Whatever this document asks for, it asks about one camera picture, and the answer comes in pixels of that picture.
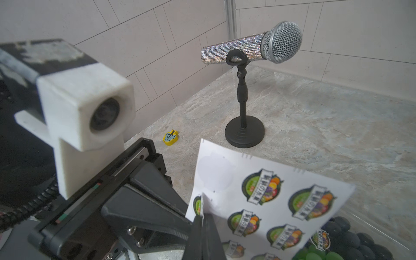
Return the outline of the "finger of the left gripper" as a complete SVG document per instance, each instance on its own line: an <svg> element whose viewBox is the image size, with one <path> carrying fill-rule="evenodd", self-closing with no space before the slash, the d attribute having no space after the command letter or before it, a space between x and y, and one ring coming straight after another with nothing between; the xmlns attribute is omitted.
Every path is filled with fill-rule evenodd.
<svg viewBox="0 0 416 260"><path fill-rule="evenodd" d="M141 162L102 206L120 243L137 254L185 249L192 223L188 205L157 167Z"/></svg>

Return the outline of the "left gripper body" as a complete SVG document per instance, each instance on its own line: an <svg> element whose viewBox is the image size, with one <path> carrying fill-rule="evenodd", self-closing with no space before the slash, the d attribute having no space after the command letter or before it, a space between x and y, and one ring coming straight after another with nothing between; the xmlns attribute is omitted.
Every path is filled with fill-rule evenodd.
<svg viewBox="0 0 416 260"><path fill-rule="evenodd" d="M28 242L52 260L101 260L121 249L101 209L140 165L152 164L160 178L165 163L151 139L140 138L63 202L30 232Z"/></svg>

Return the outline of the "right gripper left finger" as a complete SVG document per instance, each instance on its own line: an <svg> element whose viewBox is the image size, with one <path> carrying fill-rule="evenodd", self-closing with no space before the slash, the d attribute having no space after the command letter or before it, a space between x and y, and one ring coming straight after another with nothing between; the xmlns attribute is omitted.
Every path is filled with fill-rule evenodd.
<svg viewBox="0 0 416 260"><path fill-rule="evenodd" d="M182 260L202 259L202 227L203 217L196 216L193 221L192 230L188 237Z"/></svg>

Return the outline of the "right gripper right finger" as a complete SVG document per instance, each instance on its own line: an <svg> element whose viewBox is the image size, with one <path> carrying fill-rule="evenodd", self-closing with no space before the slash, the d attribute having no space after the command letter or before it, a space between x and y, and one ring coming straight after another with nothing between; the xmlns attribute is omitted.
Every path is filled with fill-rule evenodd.
<svg viewBox="0 0 416 260"><path fill-rule="evenodd" d="M226 260L225 251L212 214L205 214L201 239L203 260Z"/></svg>

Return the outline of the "fruit sticker sheet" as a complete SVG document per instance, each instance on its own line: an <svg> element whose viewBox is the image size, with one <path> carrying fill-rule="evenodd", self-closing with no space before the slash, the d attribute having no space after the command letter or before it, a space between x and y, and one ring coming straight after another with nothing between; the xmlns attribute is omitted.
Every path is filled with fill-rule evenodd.
<svg viewBox="0 0 416 260"><path fill-rule="evenodd" d="M229 260L290 260L354 191L353 184L202 140L186 218L211 214Z"/></svg>

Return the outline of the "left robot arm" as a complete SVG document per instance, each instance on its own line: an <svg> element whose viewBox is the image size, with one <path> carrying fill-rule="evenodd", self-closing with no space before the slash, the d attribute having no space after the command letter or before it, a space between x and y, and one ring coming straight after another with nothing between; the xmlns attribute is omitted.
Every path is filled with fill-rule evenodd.
<svg viewBox="0 0 416 260"><path fill-rule="evenodd" d="M136 253L184 249L192 224L152 140L124 147L134 93L121 77L6 81L1 195L49 186L1 220L7 230L65 199L29 235L53 260L100 260L120 243ZM15 124L4 122L14 118Z"/></svg>

